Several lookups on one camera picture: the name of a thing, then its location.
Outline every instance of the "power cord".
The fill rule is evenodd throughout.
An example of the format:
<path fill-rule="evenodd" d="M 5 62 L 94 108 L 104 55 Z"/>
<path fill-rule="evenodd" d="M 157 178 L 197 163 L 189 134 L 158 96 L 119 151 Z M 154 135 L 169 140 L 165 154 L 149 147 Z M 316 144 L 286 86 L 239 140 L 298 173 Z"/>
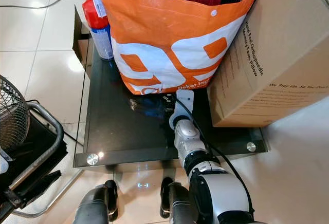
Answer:
<path fill-rule="evenodd" d="M 253 213 L 255 212 L 255 210 L 252 207 L 252 202 L 251 202 L 251 197 L 249 194 L 249 191 L 246 187 L 246 184 L 244 183 L 243 179 L 241 178 L 240 174 L 237 172 L 237 170 L 235 169 L 235 167 L 233 166 L 233 164 L 230 162 L 230 160 L 224 155 L 223 152 L 221 152 L 218 148 L 216 148 L 213 144 L 207 142 L 205 135 L 203 134 L 199 124 L 196 122 L 196 120 L 194 119 L 192 113 L 189 111 L 189 109 L 183 104 L 183 102 L 181 102 L 179 99 L 176 99 L 176 102 L 178 102 L 184 109 L 185 111 L 190 115 L 191 119 L 193 120 L 194 125 L 196 126 L 196 128 L 200 131 L 201 137 L 203 139 L 203 141 L 208 144 L 208 146 L 216 151 L 221 157 L 223 157 L 223 159 L 226 161 L 226 163 L 229 165 L 229 167 L 231 168 L 231 170 L 233 171 L 234 175 L 236 176 L 236 178 L 241 182 L 243 188 L 246 191 L 247 194 L 247 198 L 248 198 L 248 203 L 249 203 L 249 213 L 252 215 L 253 218 Z"/>
<path fill-rule="evenodd" d="M 57 0 L 47 6 L 43 6 L 43 7 L 25 7 L 25 6 L 15 6 L 15 5 L 4 5 L 4 6 L 0 6 L 0 7 L 14 7 L 14 8 L 27 8 L 27 9 L 42 9 L 42 8 L 47 8 L 47 7 L 51 7 L 53 5 L 55 5 L 56 3 L 60 2 L 61 0 Z"/>

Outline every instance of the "shopping bag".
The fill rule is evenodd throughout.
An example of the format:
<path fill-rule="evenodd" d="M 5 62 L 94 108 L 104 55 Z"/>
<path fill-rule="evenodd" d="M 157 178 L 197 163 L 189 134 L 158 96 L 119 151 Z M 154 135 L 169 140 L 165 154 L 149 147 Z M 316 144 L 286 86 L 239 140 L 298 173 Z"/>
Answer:
<path fill-rule="evenodd" d="M 138 95 L 206 87 L 254 0 L 102 0 L 115 62 Z"/>

